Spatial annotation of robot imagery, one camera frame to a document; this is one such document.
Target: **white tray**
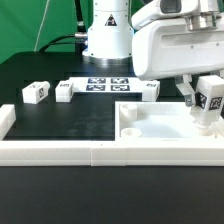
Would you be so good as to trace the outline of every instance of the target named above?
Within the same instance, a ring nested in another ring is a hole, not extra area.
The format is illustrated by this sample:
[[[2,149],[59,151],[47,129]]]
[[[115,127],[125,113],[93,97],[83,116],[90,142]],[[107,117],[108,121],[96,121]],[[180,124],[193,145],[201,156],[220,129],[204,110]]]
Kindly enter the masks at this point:
[[[115,135],[122,139],[122,131],[135,129],[141,132],[144,139],[216,139],[224,137],[224,121],[220,117],[214,122],[206,135],[200,134],[195,126],[190,108],[184,103],[158,102],[116,102]]]

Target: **white cube with marker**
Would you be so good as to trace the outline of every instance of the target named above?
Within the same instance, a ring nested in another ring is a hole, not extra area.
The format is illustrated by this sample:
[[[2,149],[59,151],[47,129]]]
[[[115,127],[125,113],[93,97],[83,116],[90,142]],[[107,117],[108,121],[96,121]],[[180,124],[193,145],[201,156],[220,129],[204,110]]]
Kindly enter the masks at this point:
[[[33,82],[22,90],[23,102],[30,104],[38,104],[41,100],[48,96],[50,88],[49,82]]]
[[[56,102],[69,103],[73,96],[72,87],[72,81],[60,81],[55,89]]]
[[[142,101],[155,102],[160,92],[160,82],[157,80],[143,81]]]

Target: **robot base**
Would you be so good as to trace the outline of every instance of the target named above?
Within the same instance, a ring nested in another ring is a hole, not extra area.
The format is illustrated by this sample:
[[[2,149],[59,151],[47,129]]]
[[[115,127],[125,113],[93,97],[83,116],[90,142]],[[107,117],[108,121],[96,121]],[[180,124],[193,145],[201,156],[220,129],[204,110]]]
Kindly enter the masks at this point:
[[[88,50],[85,50],[82,54],[84,62],[98,64],[98,65],[125,65],[132,63],[132,56],[127,58],[96,58],[89,56]]]

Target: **white plastic part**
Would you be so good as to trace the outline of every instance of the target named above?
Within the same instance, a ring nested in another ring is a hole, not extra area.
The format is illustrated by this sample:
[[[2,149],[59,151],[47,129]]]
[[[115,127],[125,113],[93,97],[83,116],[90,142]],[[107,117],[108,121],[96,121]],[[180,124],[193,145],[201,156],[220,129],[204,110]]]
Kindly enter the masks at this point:
[[[47,81],[33,82],[22,90],[23,102],[30,104],[38,104],[41,100],[48,96],[50,84]]]
[[[154,0],[132,16],[132,26],[139,30],[157,19],[168,19],[179,16],[186,16],[197,12],[198,0],[181,0],[181,11],[178,13],[163,13],[160,7],[161,0]]]
[[[190,32],[184,18],[157,20],[133,37],[134,72],[141,80],[224,68],[224,17],[217,29]]]
[[[191,115],[204,126],[218,121],[224,104],[224,80],[216,75],[201,76],[196,87],[197,106]]]
[[[137,105],[137,120],[126,121],[120,113],[121,105]],[[190,108],[185,103],[163,102],[116,102],[115,112],[115,139],[125,141],[122,131],[134,128],[141,131],[141,139],[182,140],[188,139],[215,139],[219,136],[224,140],[224,131],[221,127],[223,119],[219,117],[210,127],[210,133],[202,133],[195,126],[194,118],[190,115]]]
[[[160,82],[154,81],[143,81],[142,87],[142,101],[155,102],[159,96]]]
[[[121,130],[121,137],[138,138],[141,137],[142,132],[137,128],[124,128]]]
[[[127,0],[94,0],[93,24],[88,29],[88,49],[83,55],[98,59],[131,56],[133,29],[128,23]]]
[[[144,82],[135,77],[70,77],[73,92],[142,93]]]
[[[73,96],[73,83],[72,81],[60,81],[55,89],[56,102],[68,103]]]
[[[120,117],[124,121],[135,121],[137,119],[137,105],[136,104],[121,104]]]
[[[92,166],[125,166],[126,147],[116,142],[92,142]]]
[[[15,120],[15,106],[4,104],[0,108],[0,140],[4,139]]]

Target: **cable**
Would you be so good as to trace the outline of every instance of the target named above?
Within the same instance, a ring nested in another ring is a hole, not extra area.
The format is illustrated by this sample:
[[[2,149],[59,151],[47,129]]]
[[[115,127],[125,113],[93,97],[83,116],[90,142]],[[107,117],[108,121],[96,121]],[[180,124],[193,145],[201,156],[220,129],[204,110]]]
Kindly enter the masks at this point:
[[[86,27],[82,17],[82,9],[80,0],[74,0],[75,8],[76,8],[76,17],[77,17],[77,31],[78,32],[86,32]]]
[[[49,3],[50,3],[50,0],[47,0],[46,6],[45,6],[45,10],[44,10],[44,15],[43,15],[43,18],[42,18],[42,22],[40,24],[39,32],[38,32],[38,35],[37,35],[34,51],[37,51],[37,45],[39,43],[40,34],[41,34],[41,31],[42,31],[42,28],[43,28],[43,25],[44,25],[44,21],[45,21],[46,15],[47,15]]]
[[[75,44],[82,44],[83,42],[59,42],[59,43],[48,43],[47,45],[45,45],[45,46],[43,46],[40,50],[39,50],[39,52],[45,52],[45,50],[48,48],[48,47],[50,47],[50,46],[52,46],[52,45],[64,45],[64,44],[73,44],[73,45],[75,45]]]

